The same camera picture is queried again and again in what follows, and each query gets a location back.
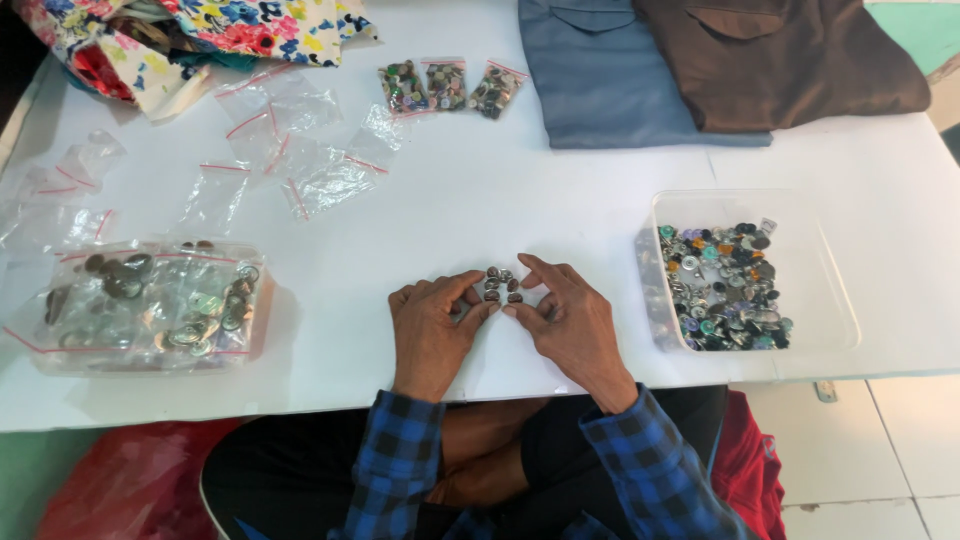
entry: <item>red cloth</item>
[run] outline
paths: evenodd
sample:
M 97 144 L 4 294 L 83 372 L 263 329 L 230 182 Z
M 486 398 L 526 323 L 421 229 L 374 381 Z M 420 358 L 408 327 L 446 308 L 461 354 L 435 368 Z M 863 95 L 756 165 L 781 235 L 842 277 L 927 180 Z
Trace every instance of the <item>red cloth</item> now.
M 236 418 L 104 433 L 47 504 L 36 540 L 216 540 L 200 471 Z
M 717 496 L 743 518 L 761 540 L 786 540 L 780 519 L 783 486 L 777 442 L 764 435 L 743 392 L 731 391 L 710 482 Z

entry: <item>person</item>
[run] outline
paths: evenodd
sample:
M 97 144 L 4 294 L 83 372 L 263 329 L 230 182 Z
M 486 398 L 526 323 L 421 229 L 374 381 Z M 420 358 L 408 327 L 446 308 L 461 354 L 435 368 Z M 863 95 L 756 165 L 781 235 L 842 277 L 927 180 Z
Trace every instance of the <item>person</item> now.
M 518 258 L 530 268 L 521 285 L 550 292 L 504 314 L 588 395 L 447 410 L 441 399 L 474 335 L 501 306 L 479 298 L 478 270 L 407 285 L 388 299 L 391 391 L 370 409 L 257 419 L 207 458 L 202 492 L 222 532 L 230 540 L 756 538 L 714 495 L 705 467 L 726 386 L 635 383 L 610 303 L 569 265 Z

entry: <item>red plastic bag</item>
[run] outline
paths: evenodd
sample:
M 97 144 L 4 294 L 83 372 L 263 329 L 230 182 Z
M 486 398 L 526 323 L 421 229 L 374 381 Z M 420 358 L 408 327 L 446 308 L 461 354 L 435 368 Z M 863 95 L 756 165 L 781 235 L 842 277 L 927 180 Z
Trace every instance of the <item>red plastic bag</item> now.
M 48 502 L 36 540 L 216 540 L 200 472 L 239 419 L 105 433 Z

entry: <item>left hand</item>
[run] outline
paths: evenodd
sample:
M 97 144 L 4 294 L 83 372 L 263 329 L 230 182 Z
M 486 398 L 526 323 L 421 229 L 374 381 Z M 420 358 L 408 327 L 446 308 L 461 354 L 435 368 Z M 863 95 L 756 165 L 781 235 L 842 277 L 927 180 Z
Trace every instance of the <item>left hand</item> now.
M 500 309 L 498 302 L 481 302 L 473 289 L 486 274 L 470 270 L 434 282 L 420 280 L 390 295 L 396 341 L 395 394 L 438 403 L 460 371 L 480 325 Z M 462 298 L 470 309 L 459 323 Z

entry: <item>tiled floor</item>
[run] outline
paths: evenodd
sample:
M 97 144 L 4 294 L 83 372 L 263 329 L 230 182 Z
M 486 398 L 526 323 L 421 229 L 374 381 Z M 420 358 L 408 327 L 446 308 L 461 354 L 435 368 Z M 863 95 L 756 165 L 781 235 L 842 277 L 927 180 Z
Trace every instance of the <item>tiled floor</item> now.
M 777 438 L 790 540 L 960 540 L 960 376 L 734 384 Z

